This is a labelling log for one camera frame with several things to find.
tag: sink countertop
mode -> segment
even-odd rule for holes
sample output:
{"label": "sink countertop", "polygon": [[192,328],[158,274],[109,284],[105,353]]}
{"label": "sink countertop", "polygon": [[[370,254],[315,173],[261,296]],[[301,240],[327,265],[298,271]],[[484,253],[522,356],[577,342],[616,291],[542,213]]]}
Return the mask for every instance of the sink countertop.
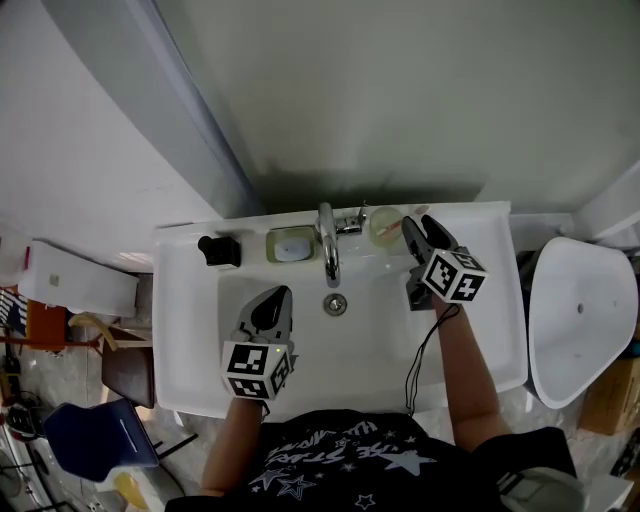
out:
{"label": "sink countertop", "polygon": [[[395,208],[409,214],[417,206]],[[336,218],[354,213],[357,208],[335,210]],[[526,332],[508,203],[437,204],[429,213],[489,271],[478,298],[466,309],[498,391],[521,385],[527,377]],[[408,309],[404,283],[415,261],[402,237],[389,250],[374,246],[367,222],[361,235],[339,238],[343,278],[336,289],[326,286],[319,255],[306,262],[267,263],[264,244],[270,229],[313,225],[316,218],[317,212],[309,211],[156,232],[153,330],[161,406],[224,417],[230,396],[220,378],[221,342],[247,298],[286,284],[294,292],[292,339],[300,358],[271,407],[271,419],[318,408],[404,410],[406,373],[435,322],[432,312]],[[200,236],[224,234],[242,246],[239,269],[207,267],[197,249]],[[348,300],[343,317],[325,318],[316,306],[331,292]],[[424,361],[418,411],[446,404],[435,336]]]}

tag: star print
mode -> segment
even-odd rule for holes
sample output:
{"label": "star print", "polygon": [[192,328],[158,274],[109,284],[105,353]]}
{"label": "star print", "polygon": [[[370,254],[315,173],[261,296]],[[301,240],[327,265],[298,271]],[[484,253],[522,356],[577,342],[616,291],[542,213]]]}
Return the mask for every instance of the star print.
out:
{"label": "star print", "polygon": [[384,469],[404,468],[413,476],[420,475],[420,464],[427,462],[436,462],[435,459],[429,459],[427,457],[420,457],[417,450],[407,450],[400,454],[381,453],[378,457],[391,461]]}
{"label": "star print", "polygon": [[362,507],[362,510],[367,510],[367,508],[375,505],[376,502],[373,501],[373,494],[368,494],[366,496],[361,496],[358,494],[358,501],[356,501],[355,505],[357,507]]}
{"label": "star print", "polygon": [[266,491],[271,485],[271,482],[273,482],[274,478],[281,478],[283,476],[289,476],[289,473],[284,473],[281,469],[277,469],[275,471],[265,471],[254,481],[249,482],[249,485],[262,481],[262,485],[264,486],[264,490]]}
{"label": "star print", "polygon": [[298,478],[294,478],[293,480],[284,480],[281,478],[278,480],[282,484],[282,489],[278,492],[278,496],[282,496],[283,494],[291,494],[295,499],[300,501],[302,498],[302,492],[307,487],[313,487],[313,482],[305,482],[304,475],[300,475]]}

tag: floor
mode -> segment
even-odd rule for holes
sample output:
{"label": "floor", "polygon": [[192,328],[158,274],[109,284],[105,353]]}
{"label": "floor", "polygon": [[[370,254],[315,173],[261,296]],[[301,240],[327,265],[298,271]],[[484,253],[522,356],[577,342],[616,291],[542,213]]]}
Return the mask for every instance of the floor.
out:
{"label": "floor", "polygon": [[[139,314],[132,322],[139,327],[150,325],[151,288],[151,277],[145,277],[140,286],[142,293],[138,303]],[[91,407],[117,398],[102,386],[101,359],[94,351],[70,348],[55,355],[25,349],[20,359],[23,389],[37,393],[51,406],[70,402]],[[611,470],[629,434],[607,437],[577,429],[582,397],[557,411],[547,409],[537,400],[534,400],[533,407],[527,411],[526,401],[527,392],[524,388],[516,388],[500,395],[503,415],[514,432],[526,432],[545,426],[559,427],[566,433],[578,475],[583,481],[587,482],[594,476]],[[153,410],[138,408],[138,411],[154,443],[163,441],[165,446],[171,446],[192,433],[199,434],[199,438],[193,443],[163,461],[187,494],[197,493],[200,474],[209,448],[215,440],[220,420],[183,413],[176,415],[157,405]],[[452,440],[446,409],[418,414],[416,420],[431,436]],[[62,471],[51,456],[46,441],[39,441],[37,447],[49,465],[50,483],[55,487],[55,494],[71,500],[78,510],[88,510],[86,504],[95,496],[94,484]]]}

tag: white sink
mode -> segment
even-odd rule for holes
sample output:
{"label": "white sink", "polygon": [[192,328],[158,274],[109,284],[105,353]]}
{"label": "white sink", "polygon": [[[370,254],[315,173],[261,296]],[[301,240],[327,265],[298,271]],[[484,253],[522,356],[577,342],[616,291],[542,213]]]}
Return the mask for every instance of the white sink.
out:
{"label": "white sink", "polygon": [[[415,206],[396,206],[401,212]],[[508,230],[508,204],[432,205],[430,214],[467,245],[490,277],[469,306],[481,350],[499,391],[526,380],[526,333],[519,281]],[[276,227],[311,225],[316,212],[236,219],[158,231],[154,281],[154,355],[160,405],[222,417],[230,397],[220,379],[221,343],[235,329],[242,307],[261,292],[288,286],[293,295],[297,360],[272,419],[319,408],[404,411],[404,384],[416,350],[435,322],[433,312],[412,312],[408,271],[416,265],[402,237],[390,249],[361,235],[340,237],[341,282],[329,288],[314,260],[272,264],[265,236]],[[233,234],[242,246],[239,269],[207,267],[196,244],[202,235]],[[347,300],[330,316],[323,300]],[[446,404],[437,336],[420,374],[417,410]]]}
{"label": "white sink", "polygon": [[530,387],[540,400],[559,409],[578,397],[627,346],[637,315],[636,279],[622,252],[551,240],[529,307]]}

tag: black cable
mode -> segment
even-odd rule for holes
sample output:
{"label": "black cable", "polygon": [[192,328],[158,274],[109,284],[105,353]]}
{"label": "black cable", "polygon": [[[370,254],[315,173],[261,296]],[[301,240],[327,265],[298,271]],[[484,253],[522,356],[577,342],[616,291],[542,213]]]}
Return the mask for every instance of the black cable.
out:
{"label": "black cable", "polygon": [[449,320],[449,318],[453,318],[458,313],[460,313],[460,306],[458,304],[451,304],[444,313],[438,318],[436,323],[427,333],[424,341],[418,347],[418,351],[416,352],[416,357],[413,360],[413,364],[409,369],[409,373],[407,374],[407,379],[404,384],[405,391],[405,407],[409,410],[409,415],[413,416],[416,411],[416,398],[418,396],[418,377],[420,375],[420,369],[422,368],[422,357],[424,355],[424,351],[427,347],[427,343],[429,342],[429,338],[436,331],[438,327],[440,327],[444,322]]}

